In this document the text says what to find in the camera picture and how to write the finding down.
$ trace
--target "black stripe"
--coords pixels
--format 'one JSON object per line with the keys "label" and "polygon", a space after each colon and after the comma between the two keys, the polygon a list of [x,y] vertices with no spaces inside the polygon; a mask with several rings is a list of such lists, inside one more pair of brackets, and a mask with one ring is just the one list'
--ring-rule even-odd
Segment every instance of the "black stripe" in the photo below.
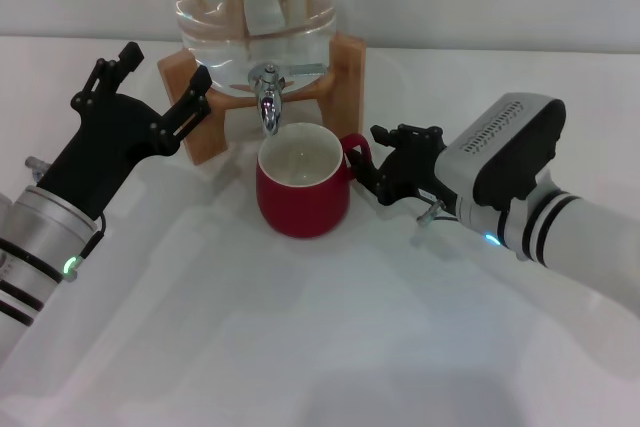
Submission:
{"label": "black stripe", "polygon": [[536,246],[536,256],[538,257],[538,262],[544,265],[545,267],[547,266],[547,264],[545,264],[544,262],[544,243],[547,240],[547,235],[549,235],[549,230],[551,230],[551,226],[553,225],[553,222],[556,220],[558,215],[560,215],[560,212],[562,212],[562,209],[564,209],[567,205],[569,205],[574,200],[578,200],[579,198],[580,197],[576,197],[575,195],[572,195],[571,197],[567,197],[566,199],[562,199],[560,202],[558,202],[558,205],[556,205],[551,210],[551,212],[549,212],[549,215],[544,220],[544,223],[540,228],[540,233],[538,234],[538,245]]}
{"label": "black stripe", "polygon": [[32,309],[37,310],[38,312],[44,309],[44,304],[36,299],[33,295],[28,294],[15,285],[11,285],[9,282],[0,280],[0,290],[9,294],[14,299],[19,300],[23,304],[28,305]]}
{"label": "black stripe", "polygon": [[536,226],[536,222],[538,222],[538,218],[542,214],[542,211],[546,209],[547,205],[553,202],[553,199],[558,197],[559,195],[566,194],[562,190],[554,190],[553,192],[547,194],[547,196],[542,199],[542,201],[535,208],[531,217],[529,217],[529,221],[524,228],[524,233],[522,234],[522,252],[526,255],[530,260],[533,260],[531,257],[531,235],[533,234],[533,229]]}
{"label": "black stripe", "polygon": [[56,269],[51,267],[46,262],[43,262],[35,255],[31,255],[26,250],[21,249],[15,244],[8,242],[4,239],[0,239],[0,249],[4,250],[7,254],[13,255],[15,258],[20,259],[32,267],[36,268],[50,279],[56,281],[58,284],[62,282],[62,274]]}
{"label": "black stripe", "polygon": [[1,300],[0,300],[0,312],[5,315],[8,315],[13,320],[17,320],[18,322],[26,325],[27,327],[31,327],[31,324],[33,324],[33,319],[31,317],[29,317],[27,314],[20,312],[15,307],[11,307],[9,304],[5,304]]}
{"label": "black stripe", "polygon": [[509,212],[510,211],[508,210],[504,210],[500,214],[500,220],[498,221],[498,240],[500,241],[502,246],[507,249],[509,248],[509,246],[507,245],[507,242],[504,240],[504,231],[507,228],[507,219],[509,218]]}

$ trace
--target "wooden dispenser stand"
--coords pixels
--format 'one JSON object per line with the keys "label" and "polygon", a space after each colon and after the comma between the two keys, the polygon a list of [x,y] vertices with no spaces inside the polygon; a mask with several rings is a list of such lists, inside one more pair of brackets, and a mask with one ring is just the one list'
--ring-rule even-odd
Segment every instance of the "wooden dispenser stand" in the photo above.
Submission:
{"label": "wooden dispenser stand", "polygon": [[[338,138],[361,133],[364,115],[365,56],[366,44],[363,41],[336,34],[330,45],[329,73],[304,89],[284,94],[283,102],[315,99],[318,101],[324,126]],[[173,104],[188,88],[197,64],[191,52],[183,49],[158,62],[158,68],[169,100]],[[248,86],[237,88],[245,92],[250,91]],[[211,115],[185,140],[187,152],[195,165],[202,164],[227,150],[224,125],[228,110],[257,110],[257,101],[253,96],[233,97],[210,89],[207,100],[211,106]],[[256,112],[256,122],[259,122],[259,119],[260,116]]]}

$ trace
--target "white table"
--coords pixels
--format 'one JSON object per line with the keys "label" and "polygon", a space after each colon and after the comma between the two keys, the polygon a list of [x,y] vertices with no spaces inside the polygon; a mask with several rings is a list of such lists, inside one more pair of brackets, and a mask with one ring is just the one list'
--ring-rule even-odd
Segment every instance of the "white table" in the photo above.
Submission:
{"label": "white table", "polygon": [[[29,183],[28,155],[58,155],[70,99],[123,45],[0,39],[0,191]],[[165,111],[155,63],[178,45],[141,46],[122,91]],[[640,217],[640,56],[372,49],[367,69],[367,126],[440,125],[447,141],[507,91],[565,100],[556,180]],[[417,201],[384,210],[354,188],[334,233],[279,236],[254,197],[257,114],[229,131],[202,168],[184,152],[138,166],[79,281],[0,373],[0,425],[639,424],[637,318],[458,225],[418,229]]]}

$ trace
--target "green led light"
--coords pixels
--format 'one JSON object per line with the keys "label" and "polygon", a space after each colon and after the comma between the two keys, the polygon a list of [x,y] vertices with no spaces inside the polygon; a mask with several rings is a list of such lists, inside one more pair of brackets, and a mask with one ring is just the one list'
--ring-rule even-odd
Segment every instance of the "green led light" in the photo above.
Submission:
{"label": "green led light", "polygon": [[64,264],[64,275],[68,275],[73,269],[73,266],[76,265],[77,262],[78,262],[77,257],[71,257],[69,260],[67,260],[67,263]]}

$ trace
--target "mug handle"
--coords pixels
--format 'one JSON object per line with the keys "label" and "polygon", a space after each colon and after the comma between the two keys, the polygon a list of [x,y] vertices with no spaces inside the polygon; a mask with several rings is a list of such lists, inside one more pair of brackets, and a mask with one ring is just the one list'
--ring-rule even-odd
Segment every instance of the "mug handle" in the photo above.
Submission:
{"label": "mug handle", "polygon": [[[365,139],[364,136],[360,134],[347,135],[344,139],[340,140],[340,143],[342,144],[342,151],[345,154],[354,150],[356,147],[360,147],[360,149],[362,150],[362,155],[367,160],[367,162],[373,162],[371,158],[371,147],[369,147],[369,142],[367,142],[367,139]],[[353,171],[349,169],[349,180],[354,180],[355,178],[356,176],[354,175]]]}

